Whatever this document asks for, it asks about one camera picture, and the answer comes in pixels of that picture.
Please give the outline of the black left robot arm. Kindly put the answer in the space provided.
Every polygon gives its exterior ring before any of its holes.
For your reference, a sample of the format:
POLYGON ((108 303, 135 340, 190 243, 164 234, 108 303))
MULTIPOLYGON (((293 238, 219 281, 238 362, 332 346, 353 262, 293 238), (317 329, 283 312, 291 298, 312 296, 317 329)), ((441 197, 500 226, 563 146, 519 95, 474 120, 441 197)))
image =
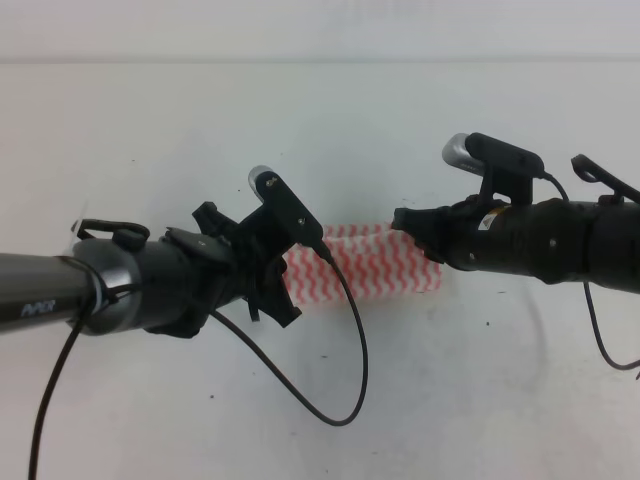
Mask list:
POLYGON ((252 320, 300 316, 283 278, 293 239, 265 207, 237 223, 205 202, 193 217, 198 232, 170 227, 156 241, 139 224, 85 219, 68 255, 2 255, 2 332, 66 322, 89 336, 189 339, 238 299, 252 320))

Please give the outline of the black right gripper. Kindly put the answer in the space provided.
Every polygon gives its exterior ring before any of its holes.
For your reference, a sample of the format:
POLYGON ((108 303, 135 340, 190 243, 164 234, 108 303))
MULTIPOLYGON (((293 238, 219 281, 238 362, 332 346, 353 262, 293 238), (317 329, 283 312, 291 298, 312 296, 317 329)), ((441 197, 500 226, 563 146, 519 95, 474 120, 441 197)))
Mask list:
POLYGON ((391 228, 417 238, 417 247, 433 262, 457 270, 514 270, 511 233, 504 228, 512 212, 506 202, 479 203, 472 196, 446 212, 444 207, 396 208, 391 228))

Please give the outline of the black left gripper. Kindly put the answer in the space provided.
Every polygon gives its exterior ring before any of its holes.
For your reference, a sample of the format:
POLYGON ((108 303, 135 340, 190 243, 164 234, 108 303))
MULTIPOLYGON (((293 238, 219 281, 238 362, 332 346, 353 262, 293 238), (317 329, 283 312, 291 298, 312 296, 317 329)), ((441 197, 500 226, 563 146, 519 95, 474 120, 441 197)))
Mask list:
POLYGON ((239 223, 212 202, 201 204, 193 217, 200 232, 223 247, 218 264, 227 271, 216 285, 215 309, 244 299, 252 321, 264 313, 283 328, 301 315, 284 281, 284 254, 293 247, 293 238, 265 205, 239 223))

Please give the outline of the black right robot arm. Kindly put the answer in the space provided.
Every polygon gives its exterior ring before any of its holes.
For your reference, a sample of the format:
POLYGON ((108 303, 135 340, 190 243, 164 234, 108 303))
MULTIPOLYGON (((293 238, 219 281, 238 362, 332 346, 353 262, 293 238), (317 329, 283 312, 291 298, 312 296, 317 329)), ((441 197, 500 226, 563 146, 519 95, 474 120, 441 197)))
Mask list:
POLYGON ((510 205, 472 195, 435 209, 398 208, 392 227, 408 234, 430 260, 457 270, 639 290, 636 205, 559 198, 510 205))

